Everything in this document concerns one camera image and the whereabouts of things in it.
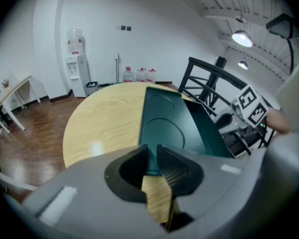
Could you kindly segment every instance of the water bottle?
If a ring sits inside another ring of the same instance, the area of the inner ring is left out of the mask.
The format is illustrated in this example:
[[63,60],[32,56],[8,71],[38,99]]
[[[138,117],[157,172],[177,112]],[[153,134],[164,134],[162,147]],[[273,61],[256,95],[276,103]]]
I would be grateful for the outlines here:
[[133,72],[131,71],[130,67],[126,67],[124,73],[123,73],[123,82],[133,82],[134,75]]
[[148,71],[148,74],[146,77],[146,82],[155,83],[155,77],[156,77],[155,72],[156,72],[156,70],[154,70],[154,69],[151,69]]
[[68,51],[71,55],[83,54],[83,36],[82,29],[73,28],[68,31]]
[[146,81],[146,69],[141,68],[140,70],[138,70],[138,72],[136,73],[136,81],[137,82],[145,82]]

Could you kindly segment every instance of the white table leg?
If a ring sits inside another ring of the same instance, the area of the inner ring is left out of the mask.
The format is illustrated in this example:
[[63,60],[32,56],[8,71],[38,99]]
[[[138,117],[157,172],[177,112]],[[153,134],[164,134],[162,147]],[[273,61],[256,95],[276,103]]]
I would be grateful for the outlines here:
[[9,108],[7,108],[4,104],[2,104],[4,109],[7,111],[7,113],[9,114],[9,116],[11,117],[11,119],[21,128],[21,130],[25,131],[25,127],[22,126],[22,124],[20,123],[20,121],[18,121],[18,119],[14,116],[14,114],[10,111]]
[[32,90],[33,90],[33,92],[34,92],[34,94],[35,94],[35,97],[36,97],[38,103],[40,103],[41,100],[40,100],[38,94],[36,93],[36,91],[35,91],[35,89],[34,89],[34,87],[33,87],[33,83],[32,83],[32,81],[31,81],[31,78],[29,79],[29,83],[30,83],[30,87],[32,88]]
[[17,93],[17,91],[15,92],[15,96],[16,96],[16,98],[18,99],[18,102],[19,102],[21,108],[24,109],[24,105],[23,105],[23,104],[24,104],[24,101],[23,101],[23,99],[19,96],[19,94]]
[[0,126],[7,132],[10,133],[10,130],[5,127],[5,125],[0,120]]

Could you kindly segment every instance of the wooden tabletop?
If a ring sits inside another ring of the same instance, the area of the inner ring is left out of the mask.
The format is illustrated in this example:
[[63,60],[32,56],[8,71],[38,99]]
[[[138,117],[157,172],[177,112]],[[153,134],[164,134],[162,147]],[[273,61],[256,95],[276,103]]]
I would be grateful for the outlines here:
[[[84,100],[65,129],[65,166],[138,145],[147,86],[174,91],[156,84],[124,83],[101,89]],[[171,191],[164,178],[144,176],[142,190],[147,194],[148,211],[160,223],[167,222]]]

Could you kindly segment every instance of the ceiling light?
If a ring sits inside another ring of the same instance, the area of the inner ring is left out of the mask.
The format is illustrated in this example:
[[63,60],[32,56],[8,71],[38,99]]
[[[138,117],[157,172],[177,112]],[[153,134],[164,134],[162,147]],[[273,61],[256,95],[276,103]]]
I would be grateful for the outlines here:
[[252,47],[253,43],[251,41],[251,37],[246,31],[238,30],[232,35],[235,42],[239,43],[245,47]]
[[248,70],[248,65],[245,61],[240,61],[238,65],[246,70]]

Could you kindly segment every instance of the wooden floor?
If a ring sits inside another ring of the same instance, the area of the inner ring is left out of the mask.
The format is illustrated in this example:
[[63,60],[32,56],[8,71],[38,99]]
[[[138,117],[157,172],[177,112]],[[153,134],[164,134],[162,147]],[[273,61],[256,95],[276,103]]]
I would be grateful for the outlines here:
[[[176,89],[172,84],[162,84]],[[63,134],[67,122],[84,98],[73,95],[61,101],[50,100],[16,112],[15,116],[26,128],[15,123],[0,136],[0,171],[17,181],[40,186],[63,169]],[[8,193],[22,201],[30,192],[9,187]]]

